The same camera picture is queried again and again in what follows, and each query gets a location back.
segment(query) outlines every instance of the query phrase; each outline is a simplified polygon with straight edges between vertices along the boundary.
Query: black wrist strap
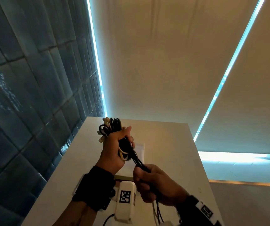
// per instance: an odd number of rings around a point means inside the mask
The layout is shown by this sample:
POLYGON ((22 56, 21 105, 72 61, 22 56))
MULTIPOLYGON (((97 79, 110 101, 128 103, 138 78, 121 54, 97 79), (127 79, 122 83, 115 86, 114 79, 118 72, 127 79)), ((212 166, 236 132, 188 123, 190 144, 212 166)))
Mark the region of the black wrist strap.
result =
POLYGON ((114 176, 100 167, 94 166, 82 178, 73 201, 84 201, 94 211, 107 209, 110 198, 114 197, 114 176))
POLYGON ((177 206, 180 215, 181 225, 203 225, 221 226, 212 211, 193 195, 187 197, 186 201, 177 206))

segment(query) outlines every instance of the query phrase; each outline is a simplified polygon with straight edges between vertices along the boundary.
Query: person's right hand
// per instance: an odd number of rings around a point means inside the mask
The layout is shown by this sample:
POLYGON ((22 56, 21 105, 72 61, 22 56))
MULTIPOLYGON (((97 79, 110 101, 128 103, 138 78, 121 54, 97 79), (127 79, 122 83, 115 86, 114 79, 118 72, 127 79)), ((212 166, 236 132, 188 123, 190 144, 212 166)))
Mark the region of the person's right hand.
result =
POLYGON ((183 203, 189 196, 185 189, 173 181, 159 167, 152 164, 145 164, 145 166, 151 170, 151 173, 145 172, 139 167, 135 167, 133 171, 134 182, 144 202, 152 203, 157 198, 164 205, 176 206, 183 203), (154 185, 159 191, 157 196, 150 192, 148 183, 154 185))

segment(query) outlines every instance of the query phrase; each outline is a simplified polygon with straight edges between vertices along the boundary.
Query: person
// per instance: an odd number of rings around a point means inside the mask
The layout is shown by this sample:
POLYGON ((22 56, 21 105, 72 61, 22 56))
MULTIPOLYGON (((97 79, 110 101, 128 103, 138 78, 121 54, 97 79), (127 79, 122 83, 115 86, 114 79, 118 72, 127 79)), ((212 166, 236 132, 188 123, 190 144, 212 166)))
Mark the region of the person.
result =
MULTIPOLYGON (((114 175, 125 163, 117 154, 118 141, 127 137, 135 148, 134 139, 130 135, 131 129, 131 126, 123 127, 121 131, 111 133, 106 138, 98 162, 81 180, 72 201, 53 226, 93 225, 97 211, 104 205, 104 200, 110 200, 109 197, 113 196, 108 191, 113 189, 114 175), (92 199, 92 196, 98 196, 94 193, 101 194, 100 199, 92 199)), ((152 203, 157 198, 163 205, 174 206, 178 210, 182 222, 186 221, 186 225, 221 225, 219 221, 211 222, 209 220, 210 217, 207 217, 209 209, 206 210, 206 214, 202 214, 203 211, 194 208, 198 200, 190 196, 183 187, 173 181, 159 167, 151 164, 145 164, 145 166, 151 170, 151 173, 147 173, 139 167, 135 167, 133 171, 134 182, 144 202, 152 203), (149 184, 155 186, 159 191, 157 195, 150 191, 149 184)))

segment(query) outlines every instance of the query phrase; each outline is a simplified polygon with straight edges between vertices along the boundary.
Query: white table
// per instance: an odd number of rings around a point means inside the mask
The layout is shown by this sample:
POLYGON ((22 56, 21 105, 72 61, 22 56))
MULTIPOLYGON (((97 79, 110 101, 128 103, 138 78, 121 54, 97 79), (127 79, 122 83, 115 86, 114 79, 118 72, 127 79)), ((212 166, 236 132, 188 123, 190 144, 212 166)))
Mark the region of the white table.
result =
MULTIPOLYGON (((156 164, 190 194, 204 201, 212 211, 221 215, 210 188, 197 148, 187 124, 137 121, 122 119, 123 126, 132 126, 135 142, 145 144, 145 163, 156 164)), ((88 117, 62 158, 58 167, 44 187, 42 193, 25 218, 22 226, 51 226, 68 203, 81 175, 88 173, 99 159, 102 144, 97 134, 101 118, 88 117)), ((111 201, 107 210, 98 212, 94 225, 102 225, 115 210, 111 201)), ((177 211, 173 207, 160 205, 164 220, 178 224, 177 211)), ((125 225, 114 218, 107 225, 125 225)), ((136 198, 133 225, 155 225, 152 204, 136 198)))

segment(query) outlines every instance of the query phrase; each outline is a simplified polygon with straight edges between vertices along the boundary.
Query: bundle of cables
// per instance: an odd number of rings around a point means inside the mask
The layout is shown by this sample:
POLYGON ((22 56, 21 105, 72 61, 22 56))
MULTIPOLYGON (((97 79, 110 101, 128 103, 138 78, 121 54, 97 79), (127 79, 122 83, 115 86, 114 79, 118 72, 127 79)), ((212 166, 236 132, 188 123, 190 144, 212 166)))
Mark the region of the bundle of cables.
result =
MULTIPOLYGON (((122 123, 118 118, 113 119, 106 117, 103 118, 103 121, 104 123, 99 126, 99 131, 97 131, 99 135, 102 135, 102 137, 99 139, 100 143, 102 143, 105 140, 105 138, 109 136, 110 133, 122 130, 122 123)), ((151 171, 138 158, 137 153, 133 149, 132 144, 129 142, 127 137, 122 138, 121 140, 118 141, 118 143, 119 143, 118 156, 121 157, 122 160, 128 161, 132 159, 137 167, 139 167, 143 171, 151 173, 151 171)), ((152 184, 149 185, 151 192, 155 193, 156 195, 159 194, 159 191, 152 184)), ((157 199, 156 205, 157 205, 157 219, 159 225, 160 218, 162 222, 163 219, 159 210, 159 203, 157 199)), ((154 215, 156 215, 154 203, 153 203, 153 212, 154 215)))

